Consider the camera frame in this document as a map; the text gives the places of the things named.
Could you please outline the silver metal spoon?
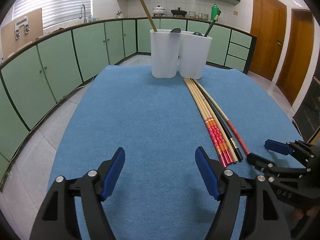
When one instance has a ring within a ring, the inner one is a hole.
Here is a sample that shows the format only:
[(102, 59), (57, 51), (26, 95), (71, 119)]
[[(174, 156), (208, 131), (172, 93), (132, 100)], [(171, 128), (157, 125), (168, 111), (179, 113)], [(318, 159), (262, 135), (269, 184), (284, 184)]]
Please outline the silver metal spoon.
[(180, 33), (181, 29), (180, 28), (174, 28), (170, 31), (171, 33)]

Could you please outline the plain bamboo chopstick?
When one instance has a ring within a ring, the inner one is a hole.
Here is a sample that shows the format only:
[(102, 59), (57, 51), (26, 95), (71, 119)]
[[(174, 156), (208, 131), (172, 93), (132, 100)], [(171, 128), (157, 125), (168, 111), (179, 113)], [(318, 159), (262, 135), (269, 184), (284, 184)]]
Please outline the plain bamboo chopstick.
[(142, 5), (142, 8), (143, 8), (143, 10), (144, 10), (144, 12), (145, 12), (145, 14), (146, 14), (151, 26), (152, 26), (153, 31), (157, 32), (156, 25), (155, 25), (155, 23), (154, 23), (154, 21), (153, 21), (153, 19), (151, 17), (151, 14), (150, 14), (150, 12), (148, 10), (148, 7), (146, 6), (146, 3), (144, 2), (144, 0), (139, 0), (139, 1), (140, 1), (141, 5)]

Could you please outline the black chopstick silver band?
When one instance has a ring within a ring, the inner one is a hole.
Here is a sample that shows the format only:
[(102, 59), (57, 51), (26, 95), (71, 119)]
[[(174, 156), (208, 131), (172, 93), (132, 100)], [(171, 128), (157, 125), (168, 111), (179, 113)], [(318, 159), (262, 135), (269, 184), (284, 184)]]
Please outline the black chopstick silver band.
[(215, 25), (215, 23), (216, 23), (217, 20), (219, 19), (220, 14), (221, 14), (221, 10), (219, 10), (219, 11), (217, 12), (217, 15), (214, 17), (214, 19), (212, 20), (211, 24), (209, 25), (207, 31), (205, 32), (204, 37), (207, 37), (207, 36), (208, 36), (208, 34), (210, 33), (211, 29), (213, 28), (213, 26)]

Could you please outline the green kitchen base cabinets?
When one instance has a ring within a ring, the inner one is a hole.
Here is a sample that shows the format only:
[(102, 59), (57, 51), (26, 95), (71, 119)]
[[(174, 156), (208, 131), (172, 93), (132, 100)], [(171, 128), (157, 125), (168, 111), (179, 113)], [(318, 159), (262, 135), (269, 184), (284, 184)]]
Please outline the green kitchen base cabinets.
[(103, 20), (56, 31), (1, 64), (1, 177), (37, 124), (66, 96), (137, 54), (151, 52), (146, 18)]

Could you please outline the beige chopstick dark red end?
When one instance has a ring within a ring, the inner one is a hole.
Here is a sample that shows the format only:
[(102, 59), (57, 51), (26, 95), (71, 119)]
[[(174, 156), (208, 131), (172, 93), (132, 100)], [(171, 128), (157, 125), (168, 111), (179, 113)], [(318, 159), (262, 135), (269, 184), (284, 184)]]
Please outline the beige chopstick dark red end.
[(246, 155), (249, 155), (249, 149), (246, 146), (245, 142), (243, 141), (242, 137), (240, 136), (240, 134), (238, 133), (238, 131), (236, 130), (236, 128), (234, 127), (234, 125), (231, 123), (231, 121), (229, 120), (229, 118), (227, 117), (227, 115), (225, 115), (225, 113), (223, 112), (223, 110), (220, 108), (220, 106), (216, 103), (216, 101), (211, 97), (211, 95), (203, 88), (203, 86), (195, 79), (193, 79), (193, 81), (198, 85), (198, 87), (200, 88), (200, 90), (202, 92), (204, 92), (204, 94), (208, 97), (208, 99), (210, 100), (210, 102), (215, 106), (215, 108), (219, 111), (219, 113), (222, 115), (222, 117), (224, 118), (225, 122), (227, 123), (227, 125), (229, 126), (229, 128), (231, 129), (231, 131), (233, 132), (233, 134), (235, 135), (237, 141), (240, 143), (240, 146), (242, 147), (242, 149), (244, 150)]

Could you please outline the red patterned bamboo chopstick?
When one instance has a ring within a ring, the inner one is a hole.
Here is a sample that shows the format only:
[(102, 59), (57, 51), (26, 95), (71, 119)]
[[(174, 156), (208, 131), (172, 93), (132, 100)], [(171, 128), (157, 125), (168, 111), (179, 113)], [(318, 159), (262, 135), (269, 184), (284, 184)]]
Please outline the red patterned bamboo chopstick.
[(226, 168), (226, 167), (227, 167), (227, 163), (226, 163), (226, 161), (225, 161), (225, 159), (224, 159), (224, 157), (223, 157), (223, 153), (222, 153), (222, 151), (221, 151), (221, 148), (220, 148), (220, 146), (219, 146), (219, 144), (218, 144), (218, 142), (217, 142), (217, 139), (216, 139), (216, 137), (215, 137), (215, 135), (214, 135), (214, 132), (213, 132), (213, 130), (212, 130), (212, 127), (210, 126), (209, 119), (208, 119), (208, 117), (206, 116), (206, 114), (205, 114), (205, 112), (204, 112), (204, 109), (203, 109), (203, 107), (202, 107), (202, 105), (201, 105), (201, 103), (200, 103), (200, 100), (197, 98), (196, 92), (194, 91), (194, 89), (193, 89), (190, 81), (189, 81), (188, 79), (184, 79), (184, 82), (185, 82), (185, 84), (187, 85), (187, 87), (188, 87), (188, 89), (189, 89), (189, 92), (191, 93), (191, 96), (193, 97), (193, 100), (195, 101), (195, 103), (196, 103), (196, 105), (197, 105), (197, 108), (198, 108), (198, 110), (199, 110), (199, 112), (200, 112), (200, 115), (201, 115), (202, 118), (203, 118), (204, 124), (205, 124), (205, 126), (206, 126), (206, 128), (207, 128), (207, 130), (208, 130), (208, 133), (209, 133), (209, 135), (210, 135), (210, 138), (211, 138), (212, 143), (213, 143), (213, 145), (214, 145), (214, 148), (215, 148), (215, 150), (216, 150), (216, 153), (217, 153), (217, 157), (218, 157), (218, 159), (219, 159), (219, 162), (220, 162), (220, 164), (223, 166), (223, 168)]

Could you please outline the wooden door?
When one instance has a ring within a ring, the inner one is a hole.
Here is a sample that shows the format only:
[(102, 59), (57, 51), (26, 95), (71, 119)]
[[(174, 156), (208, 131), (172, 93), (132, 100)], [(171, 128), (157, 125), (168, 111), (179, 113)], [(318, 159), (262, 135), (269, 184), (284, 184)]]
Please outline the wooden door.
[(272, 80), (286, 31), (287, 7), (278, 0), (253, 0), (251, 34), (257, 38), (249, 70)]
[(293, 9), (289, 43), (276, 85), (292, 105), (306, 77), (314, 42), (314, 20), (311, 11)]

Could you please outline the right white plastic container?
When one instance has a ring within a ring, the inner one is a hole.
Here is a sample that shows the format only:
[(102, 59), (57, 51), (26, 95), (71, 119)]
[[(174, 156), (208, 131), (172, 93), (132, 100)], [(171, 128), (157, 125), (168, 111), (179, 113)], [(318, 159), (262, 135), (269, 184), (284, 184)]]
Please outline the right white plastic container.
[(192, 31), (181, 32), (178, 58), (178, 72), (181, 77), (202, 77), (212, 40), (209, 36), (195, 35)]

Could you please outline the white plastic container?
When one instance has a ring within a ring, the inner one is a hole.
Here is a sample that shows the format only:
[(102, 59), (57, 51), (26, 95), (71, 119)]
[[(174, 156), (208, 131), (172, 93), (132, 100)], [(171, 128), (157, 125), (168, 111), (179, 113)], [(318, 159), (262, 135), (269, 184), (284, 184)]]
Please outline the white plastic container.
[(178, 72), (181, 77), (202, 77), (212, 40), (209, 36), (195, 35), (192, 31), (181, 32), (178, 58)]
[(151, 37), (151, 73), (156, 78), (176, 76), (180, 49), (180, 33), (171, 33), (168, 29), (150, 30)]

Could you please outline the left white plastic container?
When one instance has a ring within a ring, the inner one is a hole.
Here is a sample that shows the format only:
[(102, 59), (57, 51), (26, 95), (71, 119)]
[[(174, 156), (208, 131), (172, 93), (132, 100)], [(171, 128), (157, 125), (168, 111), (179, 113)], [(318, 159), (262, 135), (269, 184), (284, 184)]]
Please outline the left white plastic container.
[(151, 73), (156, 78), (176, 76), (180, 49), (180, 33), (171, 33), (168, 29), (150, 30), (151, 37)]

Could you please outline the green thermos jug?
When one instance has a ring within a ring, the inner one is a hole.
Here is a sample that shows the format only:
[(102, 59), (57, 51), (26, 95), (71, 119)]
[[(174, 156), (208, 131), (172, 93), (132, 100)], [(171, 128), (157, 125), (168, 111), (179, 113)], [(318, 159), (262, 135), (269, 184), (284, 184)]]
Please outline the green thermos jug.
[(216, 16), (219, 14), (219, 7), (217, 6), (217, 4), (214, 4), (211, 8), (211, 21), (213, 21)]

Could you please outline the glass jars on counter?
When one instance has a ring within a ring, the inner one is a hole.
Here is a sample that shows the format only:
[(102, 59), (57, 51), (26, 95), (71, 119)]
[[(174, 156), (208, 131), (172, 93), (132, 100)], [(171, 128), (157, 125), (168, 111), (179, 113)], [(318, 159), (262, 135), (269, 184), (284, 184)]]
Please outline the glass jars on counter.
[(191, 19), (198, 19), (198, 20), (203, 20), (203, 21), (207, 21), (209, 18), (209, 15), (206, 13), (196, 13), (195, 11), (189, 11), (188, 12), (189, 18)]

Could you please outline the black wok on stove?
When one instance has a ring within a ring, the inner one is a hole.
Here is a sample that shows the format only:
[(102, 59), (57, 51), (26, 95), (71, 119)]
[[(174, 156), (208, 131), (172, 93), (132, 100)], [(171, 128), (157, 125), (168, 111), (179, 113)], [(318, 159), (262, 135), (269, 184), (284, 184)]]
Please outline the black wok on stove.
[(182, 10), (180, 7), (178, 7), (177, 9), (172, 9), (171, 10), (171, 14), (173, 17), (183, 17), (185, 18), (185, 16), (187, 15), (187, 11)]

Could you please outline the cardboard panel with device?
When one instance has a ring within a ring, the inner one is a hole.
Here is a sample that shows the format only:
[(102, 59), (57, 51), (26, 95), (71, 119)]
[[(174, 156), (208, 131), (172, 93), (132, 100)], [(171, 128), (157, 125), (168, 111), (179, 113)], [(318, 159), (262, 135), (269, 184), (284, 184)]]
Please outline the cardboard panel with device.
[(8, 57), (43, 35), (42, 9), (16, 18), (1, 29), (2, 57)]

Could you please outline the window blinds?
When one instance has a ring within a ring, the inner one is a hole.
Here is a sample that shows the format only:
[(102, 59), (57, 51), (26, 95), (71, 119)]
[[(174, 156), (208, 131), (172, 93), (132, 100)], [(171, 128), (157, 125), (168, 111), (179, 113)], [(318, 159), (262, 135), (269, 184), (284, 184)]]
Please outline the window blinds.
[(16, 0), (12, 9), (15, 20), (31, 11), (42, 9), (43, 27), (80, 19), (80, 7), (86, 7), (86, 18), (92, 16), (92, 0)]

